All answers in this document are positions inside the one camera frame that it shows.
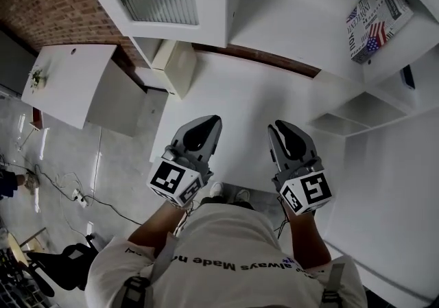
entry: brick wall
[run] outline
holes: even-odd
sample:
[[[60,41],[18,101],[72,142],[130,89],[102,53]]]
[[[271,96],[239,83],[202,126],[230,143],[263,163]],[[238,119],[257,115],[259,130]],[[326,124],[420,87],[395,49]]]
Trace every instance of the brick wall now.
[[[119,65],[147,66],[97,0],[0,0],[0,24],[36,51],[45,45],[115,44]]]

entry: black office chair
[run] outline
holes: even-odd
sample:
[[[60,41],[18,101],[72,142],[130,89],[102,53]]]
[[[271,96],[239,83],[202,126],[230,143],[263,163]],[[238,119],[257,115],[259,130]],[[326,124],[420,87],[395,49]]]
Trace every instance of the black office chair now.
[[[31,260],[28,268],[29,273],[33,277],[39,277],[36,281],[41,283],[42,278],[36,273],[36,269],[40,268],[62,289],[71,291],[75,287],[78,287],[84,291],[87,284],[88,271],[98,253],[91,243],[92,238],[90,235],[86,236],[90,247],[84,244],[75,244],[67,246],[61,254],[27,253],[27,256]],[[48,290],[46,285],[48,284],[43,283],[45,289],[40,287],[41,291],[43,293],[47,291],[47,293],[51,294],[53,290]]]

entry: white desk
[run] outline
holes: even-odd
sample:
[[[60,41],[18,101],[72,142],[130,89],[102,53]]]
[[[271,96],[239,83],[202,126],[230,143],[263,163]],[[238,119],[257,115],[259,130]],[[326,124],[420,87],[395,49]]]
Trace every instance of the white desk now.
[[[314,80],[268,65],[198,53],[191,88],[164,109],[151,161],[163,154],[177,129],[204,115],[219,115],[223,128],[215,155],[209,161],[213,179],[233,185],[275,192],[271,178],[277,172],[270,157],[267,127],[282,119],[303,127],[329,106],[356,93],[356,86],[319,73]],[[328,172],[338,180],[344,139],[307,129],[315,140]]]
[[[22,101],[82,129],[86,121],[132,136],[145,93],[111,60],[116,45],[59,45],[41,49],[33,70],[47,76]]]

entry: floor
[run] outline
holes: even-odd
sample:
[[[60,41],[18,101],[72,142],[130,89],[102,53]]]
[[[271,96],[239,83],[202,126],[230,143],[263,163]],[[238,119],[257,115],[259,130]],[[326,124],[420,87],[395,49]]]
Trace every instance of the floor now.
[[[98,200],[112,204],[121,214],[136,222],[144,222],[163,203],[145,185],[151,163],[150,153],[167,94],[149,90],[145,96],[134,137],[86,124],[78,130],[55,119],[46,119],[48,130],[33,132],[19,151],[32,128],[28,124],[31,108],[23,102],[0,100],[0,153],[9,163],[33,169],[38,164],[62,190],[71,196],[78,177],[85,194],[94,194]],[[9,170],[19,174],[20,167]],[[38,236],[47,252],[61,253],[77,242],[84,242],[81,232],[88,229],[110,241],[113,236],[127,237],[137,225],[119,217],[110,207],[94,202],[83,209],[77,202],[70,202],[49,181],[40,177],[38,206],[36,196],[24,188],[16,195],[0,202],[0,216],[8,230],[18,241],[23,241],[43,227]],[[227,186],[233,193],[236,187]],[[209,186],[200,191],[197,199],[209,192]],[[283,213],[272,193],[255,191],[252,204],[265,213],[277,228]],[[64,291],[53,284],[54,301],[62,308],[86,307],[84,294],[79,290]]]

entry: white sneaker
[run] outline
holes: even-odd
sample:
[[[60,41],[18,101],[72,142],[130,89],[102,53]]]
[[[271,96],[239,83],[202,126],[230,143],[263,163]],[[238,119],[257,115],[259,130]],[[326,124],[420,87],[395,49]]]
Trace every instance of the white sneaker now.
[[[211,187],[210,196],[211,197],[222,196],[223,193],[224,193],[224,187],[222,182],[215,182]]]
[[[235,196],[235,202],[249,202],[250,201],[250,191],[247,189],[242,189]]]

